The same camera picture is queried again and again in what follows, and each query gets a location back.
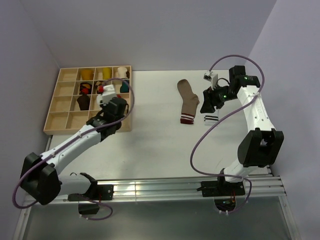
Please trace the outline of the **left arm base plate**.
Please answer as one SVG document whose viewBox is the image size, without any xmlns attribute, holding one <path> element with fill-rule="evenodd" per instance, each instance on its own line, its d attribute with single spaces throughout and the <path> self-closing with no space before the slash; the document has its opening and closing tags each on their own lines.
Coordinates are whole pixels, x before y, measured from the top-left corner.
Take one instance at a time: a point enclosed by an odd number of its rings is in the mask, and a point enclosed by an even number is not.
<svg viewBox="0 0 320 240">
<path fill-rule="evenodd" d="M 97 184 L 90 187 L 85 193 L 69 194 L 67 200 L 70 202 L 83 201 L 84 198 L 94 201 L 110 201 L 113 199 L 114 186 L 112 184 Z"/>
</svg>

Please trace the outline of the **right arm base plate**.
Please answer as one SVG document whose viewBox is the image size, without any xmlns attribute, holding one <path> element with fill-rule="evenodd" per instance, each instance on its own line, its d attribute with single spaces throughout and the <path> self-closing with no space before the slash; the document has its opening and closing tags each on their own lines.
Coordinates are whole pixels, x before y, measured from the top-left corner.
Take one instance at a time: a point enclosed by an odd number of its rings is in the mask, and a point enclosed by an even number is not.
<svg viewBox="0 0 320 240">
<path fill-rule="evenodd" d="M 242 182 L 202 181 L 196 189 L 203 197 L 231 197 L 244 196 L 246 194 Z"/>
</svg>

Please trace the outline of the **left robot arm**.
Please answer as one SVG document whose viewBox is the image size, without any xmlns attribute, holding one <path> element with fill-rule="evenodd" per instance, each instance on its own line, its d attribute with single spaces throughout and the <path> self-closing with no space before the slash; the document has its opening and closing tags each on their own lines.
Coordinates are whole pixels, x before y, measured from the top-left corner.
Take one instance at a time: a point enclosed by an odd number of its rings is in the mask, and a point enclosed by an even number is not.
<svg viewBox="0 0 320 240">
<path fill-rule="evenodd" d="M 122 126 L 127 106 L 125 99 L 115 96 L 65 142 L 41 155 L 33 152 L 27 155 L 19 186 L 41 205 L 49 204 L 59 195 L 95 198 L 98 181 L 89 174 L 82 172 L 67 178 L 59 178 L 59 174 L 86 150 L 115 134 Z"/>
</svg>

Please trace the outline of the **brown sock striped cuff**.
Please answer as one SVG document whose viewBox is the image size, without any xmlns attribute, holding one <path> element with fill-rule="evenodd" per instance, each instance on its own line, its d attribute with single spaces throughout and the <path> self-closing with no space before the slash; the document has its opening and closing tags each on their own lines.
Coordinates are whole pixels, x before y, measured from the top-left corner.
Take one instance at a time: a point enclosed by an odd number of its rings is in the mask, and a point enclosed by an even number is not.
<svg viewBox="0 0 320 240">
<path fill-rule="evenodd" d="M 197 107 L 200 103 L 199 98 L 195 93 L 193 93 L 190 83 L 186 79 L 181 79 L 177 83 L 177 89 L 182 98 L 180 123 L 193 125 L 197 113 Z"/>
</svg>

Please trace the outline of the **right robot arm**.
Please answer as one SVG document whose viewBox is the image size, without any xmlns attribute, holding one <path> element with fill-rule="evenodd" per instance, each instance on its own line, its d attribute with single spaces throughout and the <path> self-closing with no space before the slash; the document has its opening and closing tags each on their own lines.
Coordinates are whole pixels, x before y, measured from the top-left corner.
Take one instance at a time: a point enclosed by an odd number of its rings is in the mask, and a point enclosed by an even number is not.
<svg viewBox="0 0 320 240">
<path fill-rule="evenodd" d="M 236 160 L 222 170 L 224 178 L 216 183 L 217 191 L 229 194 L 234 183 L 240 182 L 258 168 L 275 163 L 284 141 L 284 134 L 276 130 L 264 106 L 260 88 L 262 83 L 257 76 L 247 75 L 244 66 L 236 65 L 229 69 L 227 85 L 219 85 L 219 77 L 211 71 L 204 74 L 211 86 L 203 91 L 202 114 L 212 114 L 221 109 L 225 102 L 238 99 L 244 112 L 247 135 L 237 149 Z"/>
</svg>

